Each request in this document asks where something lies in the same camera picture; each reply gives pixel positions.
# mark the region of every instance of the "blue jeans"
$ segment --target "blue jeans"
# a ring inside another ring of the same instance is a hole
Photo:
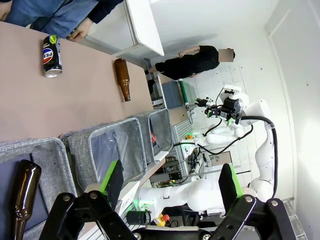
[[[67,0],[48,22],[64,0],[13,0],[5,21],[10,24],[66,38],[97,5],[97,0]]]

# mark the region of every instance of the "hand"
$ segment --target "hand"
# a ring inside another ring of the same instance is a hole
[[[72,42],[76,42],[79,41],[81,39],[84,39],[87,35],[87,33],[89,32],[89,29],[91,27],[91,25],[94,22],[91,21],[90,18],[86,17],[82,22],[80,22],[80,24],[75,28],[74,32],[72,32],[67,39],[72,41]]]
[[[10,13],[12,0],[8,2],[0,2],[0,21],[6,20],[8,13]]]
[[[179,58],[182,58],[186,53],[184,51],[179,52]]]

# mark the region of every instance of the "pepsi can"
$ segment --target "pepsi can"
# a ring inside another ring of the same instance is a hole
[[[47,78],[53,78],[62,73],[60,38],[57,35],[49,35],[43,40],[43,67]]]

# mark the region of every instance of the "bolt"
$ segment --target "bolt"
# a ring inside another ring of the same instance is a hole
[[[246,196],[245,200],[247,203],[251,203],[252,202],[252,198],[250,196]]]
[[[210,234],[205,234],[203,235],[202,240],[208,240],[210,237],[211,237]]]
[[[98,195],[95,192],[90,193],[90,198],[96,199]]]
[[[133,235],[134,235],[135,238],[138,239],[138,240],[141,240],[141,239],[142,239],[140,233],[135,232]]]
[[[271,201],[271,204],[272,204],[272,206],[274,206],[274,207],[278,206],[278,203],[277,203],[276,200],[272,200],[272,201]]]
[[[63,196],[63,201],[68,202],[70,200],[70,197],[68,195]]]

